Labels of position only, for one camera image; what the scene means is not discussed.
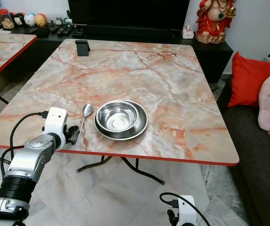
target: red statue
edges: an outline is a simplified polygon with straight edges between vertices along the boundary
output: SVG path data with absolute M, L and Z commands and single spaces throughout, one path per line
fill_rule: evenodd
M 225 41 L 225 27 L 229 28 L 236 16 L 234 2 L 236 0 L 202 0 L 197 12 L 196 39 L 199 42 L 218 44 Z

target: wire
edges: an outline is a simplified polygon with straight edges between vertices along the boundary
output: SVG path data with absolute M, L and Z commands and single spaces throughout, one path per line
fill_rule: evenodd
M 23 145 L 22 146 L 15 146 L 13 147 L 13 135 L 14 135 L 14 132 L 16 131 L 17 127 L 19 126 L 19 124 L 21 124 L 21 122 L 23 120 L 25 120 L 26 118 L 32 116 L 32 115 L 40 115 L 42 118 L 46 119 L 47 116 L 48 116 L 48 111 L 43 111 L 43 112 L 36 112 L 36 113 L 31 113 L 31 114 L 28 114 L 28 115 L 25 115 L 23 118 L 21 118 L 17 124 L 14 126 L 14 128 L 12 129 L 11 131 L 11 134 L 10 134 L 10 138 L 9 138 L 9 142 L 10 142 L 10 148 L 8 148 L 6 151 L 4 151 L 4 153 L 2 154 L 1 158 L 0 158 L 0 166 L 1 166 L 1 173 L 2 173 L 2 178 L 4 178 L 5 176 L 5 170 L 4 170 L 4 158 L 5 158 L 5 155 L 7 152 L 10 152 L 11 154 L 11 160 L 13 159 L 14 157 L 14 152 L 13 150 L 14 149 L 17 149 L 17 148 L 22 148 L 24 147 Z
M 13 135 L 14 135 L 14 132 L 16 131 L 16 129 L 17 129 L 17 127 L 18 127 L 18 125 L 19 124 L 21 124 L 21 122 L 23 121 L 23 120 L 25 120 L 26 118 L 28 118 L 28 117 L 30 117 L 30 116 L 32 116 L 32 115 L 41 115 L 42 113 L 41 112 L 37 112 L 37 113 L 31 113 L 31 114 L 28 114 L 28 115 L 25 115 L 23 118 L 21 118 L 18 122 L 17 122 L 17 124 L 14 126 L 14 128 L 12 129 L 12 131 L 11 131 L 11 134 L 10 134 L 10 139 L 9 139 L 9 141 L 10 141 L 10 153 L 11 153 L 11 160 L 13 159 L 13 157 L 14 157 L 14 153 L 13 153 Z
M 7 152 L 12 151 L 13 149 L 22 148 L 22 147 L 24 147 L 24 145 L 10 147 L 6 151 L 3 152 L 2 156 L 1 156 L 1 160 L 0 160 L 2 178 L 4 178 L 4 176 L 5 176 L 5 170 L 4 170 L 4 158 L 5 158 L 5 155 L 7 154 Z
M 172 196 L 175 196 L 179 199 L 182 199 L 183 201 L 185 201 L 189 206 L 191 206 L 200 216 L 201 218 L 205 221 L 205 223 L 210 226 L 209 222 L 207 221 L 207 219 L 204 217 L 204 215 L 198 210 L 197 207 L 195 207 L 193 204 L 191 204 L 191 202 L 189 202 L 188 200 L 184 199 L 182 196 L 178 195 L 178 194 L 175 194 L 175 193 L 171 193 L 171 192 L 164 192 L 162 194 L 160 194 L 160 200 L 168 205 L 170 205 L 170 202 L 169 201 L 165 201 L 162 196 L 164 195 L 172 195 Z

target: red cushion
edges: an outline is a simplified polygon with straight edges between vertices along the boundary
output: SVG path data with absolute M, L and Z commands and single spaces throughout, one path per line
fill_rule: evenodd
M 232 96 L 228 107 L 259 107 L 258 95 L 270 76 L 270 62 L 246 59 L 237 52 L 233 57 L 232 71 Z

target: tabletop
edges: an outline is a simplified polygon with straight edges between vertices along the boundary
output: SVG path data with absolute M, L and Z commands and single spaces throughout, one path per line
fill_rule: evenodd
M 165 161 L 236 165 L 238 154 L 191 46 L 89 40 L 89 56 L 77 56 L 75 40 L 53 52 L 0 114 L 0 147 L 24 115 L 60 107 L 67 125 L 79 125 L 84 104 L 94 111 L 115 99 L 141 104 L 148 126 L 139 137 L 114 141 L 100 135 L 94 114 L 76 146 L 60 152 Z M 15 132 L 14 145 L 41 133 L 32 116 Z
M 36 35 L 0 34 L 0 72 L 36 39 Z

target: stainless steel bowl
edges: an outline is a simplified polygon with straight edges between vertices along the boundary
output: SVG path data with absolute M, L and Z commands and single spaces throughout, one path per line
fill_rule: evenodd
M 114 100 L 102 105 L 95 118 L 97 124 L 106 132 L 121 133 L 133 128 L 139 117 L 134 105 Z
M 96 115 L 95 115 L 94 125 L 95 125 L 97 131 L 106 138 L 109 138 L 112 140 L 133 139 L 133 138 L 139 136 L 140 134 L 142 134 L 147 127 L 148 117 L 147 117 L 147 112 L 144 110 L 144 108 L 141 105 L 139 105 L 133 101 L 130 101 L 130 100 L 123 100 L 123 101 L 134 105 L 135 108 L 138 110 L 138 113 L 139 113 L 138 122 L 135 124 L 135 126 L 133 128 L 131 128 L 127 131 L 120 132 L 120 133 L 111 133 L 111 132 L 107 132 L 106 130 L 102 129 L 97 124 L 97 119 L 96 119 Z

